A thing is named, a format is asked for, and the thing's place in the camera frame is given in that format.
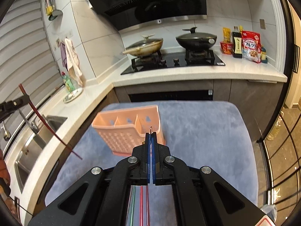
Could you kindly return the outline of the person's left hand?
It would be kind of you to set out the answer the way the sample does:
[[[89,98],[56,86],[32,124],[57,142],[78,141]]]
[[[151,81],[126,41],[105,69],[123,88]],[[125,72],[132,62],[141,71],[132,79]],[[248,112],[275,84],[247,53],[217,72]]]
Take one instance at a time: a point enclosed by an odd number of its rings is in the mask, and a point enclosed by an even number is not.
[[[6,183],[6,186],[10,188],[11,178],[8,172],[7,165],[4,161],[2,150],[0,150],[0,163],[1,163],[0,164],[1,179],[3,179],[4,182]],[[8,196],[5,194],[5,189],[2,185],[1,185],[1,197],[3,198],[3,200],[6,200],[8,198]]]

